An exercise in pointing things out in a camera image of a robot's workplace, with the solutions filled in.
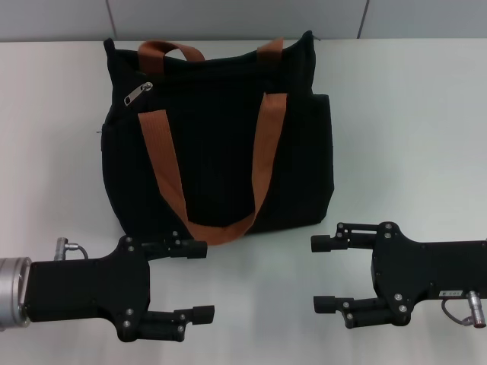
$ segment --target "metal connector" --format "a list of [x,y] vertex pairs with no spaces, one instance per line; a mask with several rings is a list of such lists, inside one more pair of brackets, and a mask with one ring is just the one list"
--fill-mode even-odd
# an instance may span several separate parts
[[54,254],[54,261],[64,261],[66,260],[66,248],[68,244],[68,239],[65,237],[58,238],[56,243],[56,253]]
[[473,326],[476,329],[483,329],[485,327],[485,317],[482,310],[482,302],[475,291],[470,291],[466,298],[469,301],[469,307],[472,311]]
[[79,245],[77,243],[66,243],[64,247],[67,251],[76,251],[79,249]]
[[462,319],[462,325],[464,325],[465,327],[468,327],[469,325],[473,325],[473,317],[469,316],[466,317],[465,319]]

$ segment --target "silver metal cylinder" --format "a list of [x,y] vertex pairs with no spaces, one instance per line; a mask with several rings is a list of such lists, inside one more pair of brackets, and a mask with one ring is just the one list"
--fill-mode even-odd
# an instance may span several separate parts
[[54,254],[54,261],[64,261],[66,260],[66,248],[65,245],[68,244],[68,239],[64,237],[58,238],[56,243],[56,253]]
[[485,317],[482,310],[482,302],[475,291],[470,291],[466,298],[469,301],[469,307],[472,311],[473,326],[476,329],[483,329],[485,327]]
[[30,324],[24,309],[30,264],[28,257],[0,259],[0,331]]

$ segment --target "black fabric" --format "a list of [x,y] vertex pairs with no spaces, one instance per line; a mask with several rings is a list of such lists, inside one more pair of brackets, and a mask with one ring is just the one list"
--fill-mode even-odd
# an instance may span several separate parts
[[[103,178],[113,210],[133,236],[180,232],[190,237],[159,193],[139,113],[166,110],[190,221],[225,227],[254,210],[253,140],[264,93],[287,93],[288,105],[269,193],[251,232],[320,222],[333,192],[329,101],[313,95],[313,36],[282,53],[276,65],[256,52],[186,62],[166,57],[165,76],[138,71],[137,53],[105,42],[113,103],[103,125]],[[129,106],[123,99],[150,81]]]

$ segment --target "metal zipper pull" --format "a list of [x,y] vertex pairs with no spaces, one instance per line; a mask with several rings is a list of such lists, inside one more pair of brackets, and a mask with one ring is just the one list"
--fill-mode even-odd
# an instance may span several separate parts
[[149,91],[152,89],[154,85],[151,82],[146,82],[139,87],[137,87],[133,92],[131,92],[129,95],[123,99],[123,102],[125,103],[125,106],[128,106],[132,101],[137,99],[137,97],[142,94],[144,91]]

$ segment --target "brown handle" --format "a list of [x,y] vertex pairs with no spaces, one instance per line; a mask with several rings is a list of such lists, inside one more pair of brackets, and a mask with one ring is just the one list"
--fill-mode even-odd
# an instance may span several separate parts
[[281,61],[284,38],[273,40],[257,49],[257,61],[276,63]]
[[174,49],[180,49],[188,61],[205,61],[203,54],[196,48],[164,40],[148,40],[138,48],[138,67],[146,74],[163,74],[164,57]]
[[243,236],[252,227],[269,190],[286,104],[287,94],[263,96],[253,144],[252,188],[255,210],[241,221],[227,227],[202,226],[189,221],[166,111],[157,110],[138,115],[159,192],[195,240],[206,241],[209,245],[219,245]]

